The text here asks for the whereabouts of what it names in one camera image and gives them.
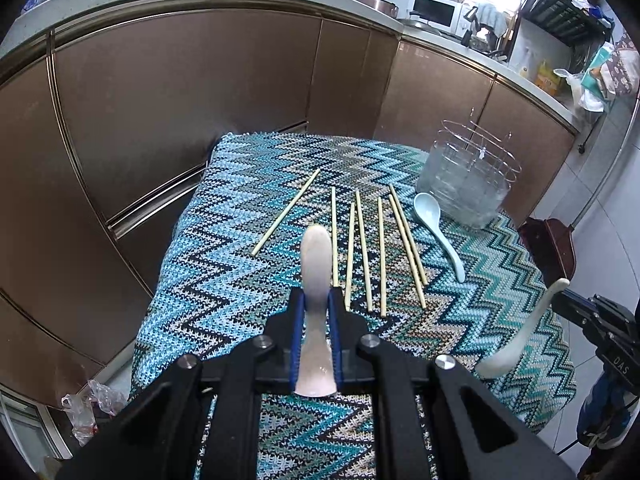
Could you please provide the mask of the white ceramic spoon pinkish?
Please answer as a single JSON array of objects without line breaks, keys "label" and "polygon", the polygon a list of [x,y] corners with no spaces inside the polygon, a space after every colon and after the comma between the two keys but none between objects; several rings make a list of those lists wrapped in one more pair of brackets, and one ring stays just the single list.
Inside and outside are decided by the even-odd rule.
[{"label": "white ceramic spoon pinkish", "polygon": [[337,392],[331,347],[326,341],[326,314],[332,278],[332,240],[324,226],[308,226],[300,244],[305,303],[305,336],[300,350],[295,393],[323,398]]}]

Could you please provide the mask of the white ceramic spoon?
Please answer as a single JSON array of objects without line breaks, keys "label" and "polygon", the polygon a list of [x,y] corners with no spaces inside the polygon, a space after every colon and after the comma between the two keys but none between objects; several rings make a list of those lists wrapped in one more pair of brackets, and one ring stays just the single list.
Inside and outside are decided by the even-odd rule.
[{"label": "white ceramic spoon", "polygon": [[523,326],[512,340],[498,352],[492,356],[488,356],[488,358],[482,359],[477,364],[475,370],[478,376],[484,379],[495,379],[508,374],[512,368],[518,365],[518,361],[521,359],[521,355],[530,336],[532,336],[534,330],[536,330],[544,312],[550,308],[553,297],[567,289],[569,284],[570,281],[567,278],[559,278],[547,287],[539,298],[535,309],[528,318],[526,318]]}]

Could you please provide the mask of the light blue ceramic spoon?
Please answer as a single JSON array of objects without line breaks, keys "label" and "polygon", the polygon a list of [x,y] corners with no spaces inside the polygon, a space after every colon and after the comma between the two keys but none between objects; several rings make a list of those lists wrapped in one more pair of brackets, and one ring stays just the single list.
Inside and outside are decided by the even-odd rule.
[{"label": "light blue ceramic spoon", "polygon": [[451,245],[448,238],[440,229],[439,221],[442,210],[436,198],[428,193],[418,193],[413,200],[413,209],[424,226],[432,232],[439,244],[442,245],[442,248],[444,248],[444,251],[452,263],[458,282],[463,283],[466,278],[464,266],[454,246]]}]

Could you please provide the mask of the brown lower kitchen cabinets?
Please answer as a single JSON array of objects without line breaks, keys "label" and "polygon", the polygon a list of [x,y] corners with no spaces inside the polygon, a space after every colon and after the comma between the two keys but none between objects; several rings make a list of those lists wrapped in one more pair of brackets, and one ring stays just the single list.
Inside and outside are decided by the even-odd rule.
[{"label": "brown lower kitchen cabinets", "polygon": [[54,405],[134,339],[214,143],[291,131],[427,148],[475,119],[524,220],[577,129],[505,68],[288,0],[128,2],[1,58],[1,382]]}]

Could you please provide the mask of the dark red stool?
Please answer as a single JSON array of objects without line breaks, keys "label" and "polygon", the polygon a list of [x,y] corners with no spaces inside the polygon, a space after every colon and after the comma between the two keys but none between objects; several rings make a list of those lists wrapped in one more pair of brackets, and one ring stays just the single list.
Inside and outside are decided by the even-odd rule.
[{"label": "dark red stool", "polygon": [[551,285],[559,278],[569,281],[574,278],[573,232],[572,226],[566,226],[555,218],[539,220],[528,217],[518,227],[518,234],[540,270],[544,284]]}]

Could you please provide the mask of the zigzag patterned table cloth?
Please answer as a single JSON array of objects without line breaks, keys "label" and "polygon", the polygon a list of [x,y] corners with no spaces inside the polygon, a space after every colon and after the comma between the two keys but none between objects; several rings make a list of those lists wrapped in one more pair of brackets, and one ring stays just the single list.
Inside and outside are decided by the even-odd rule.
[{"label": "zigzag patterned table cloth", "polygon": [[[300,282],[299,245],[308,226],[331,229],[336,189],[340,285],[345,292],[349,207],[358,188],[369,255],[368,312],[355,214],[352,312],[369,330],[419,358],[448,354],[474,370],[507,344],[544,293],[544,279],[513,221],[497,214],[471,230],[449,218],[440,227],[466,274],[459,283],[446,252],[418,220],[409,223],[426,274],[420,306],[390,206],[392,184],[406,216],[426,155],[417,148],[347,136],[228,133],[213,148],[202,180],[177,220],[132,358],[140,393],[183,353],[222,356],[260,334]],[[250,255],[299,189],[320,174],[255,257]],[[380,315],[378,196],[382,197],[387,315]]]}]

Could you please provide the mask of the crumpled plastic bag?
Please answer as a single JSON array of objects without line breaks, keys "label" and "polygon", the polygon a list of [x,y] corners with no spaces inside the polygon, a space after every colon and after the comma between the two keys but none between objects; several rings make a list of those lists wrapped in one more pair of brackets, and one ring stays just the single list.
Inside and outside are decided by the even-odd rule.
[{"label": "crumpled plastic bag", "polygon": [[67,393],[61,399],[63,412],[72,425],[72,435],[80,446],[87,444],[98,432],[94,410],[111,419],[127,403],[126,394],[108,385],[90,379],[85,392]]}]

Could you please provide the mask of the yellow oil bottle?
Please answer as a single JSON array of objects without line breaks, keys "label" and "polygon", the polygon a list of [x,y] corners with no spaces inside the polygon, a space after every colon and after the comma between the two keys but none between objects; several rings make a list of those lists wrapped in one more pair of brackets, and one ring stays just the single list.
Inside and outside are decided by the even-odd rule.
[{"label": "yellow oil bottle", "polygon": [[546,60],[543,60],[536,73],[535,84],[549,96],[556,96],[561,84],[561,77],[556,76]]}]

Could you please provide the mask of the patterned hanging cloth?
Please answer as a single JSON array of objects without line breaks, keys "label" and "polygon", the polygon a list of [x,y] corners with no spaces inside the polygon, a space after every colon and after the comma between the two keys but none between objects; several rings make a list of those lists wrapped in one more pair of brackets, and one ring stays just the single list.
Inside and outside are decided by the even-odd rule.
[{"label": "patterned hanging cloth", "polygon": [[630,36],[624,32],[611,56],[600,68],[601,92],[614,101],[630,96],[639,88],[639,52]]}]

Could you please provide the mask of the white microwave oven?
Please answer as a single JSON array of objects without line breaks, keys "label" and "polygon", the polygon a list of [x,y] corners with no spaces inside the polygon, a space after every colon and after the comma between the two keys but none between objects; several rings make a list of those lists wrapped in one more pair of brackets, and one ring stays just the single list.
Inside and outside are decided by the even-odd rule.
[{"label": "white microwave oven", "polygon": [[469,6],[457,0],[409,0],[408,17],[420,20],[449,36],[461,38],[469,23],[463,18]]}]

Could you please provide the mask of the black wall dish rack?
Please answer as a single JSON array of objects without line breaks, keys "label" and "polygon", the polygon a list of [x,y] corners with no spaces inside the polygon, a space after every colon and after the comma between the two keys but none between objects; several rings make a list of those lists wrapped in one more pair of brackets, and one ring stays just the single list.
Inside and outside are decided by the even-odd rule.
[{"label": "black wall dish rack", "polygon": [[579,73],[614,28],[598,0],[521,0],[508,49],[510,67],[534,72],[544,63]]}]

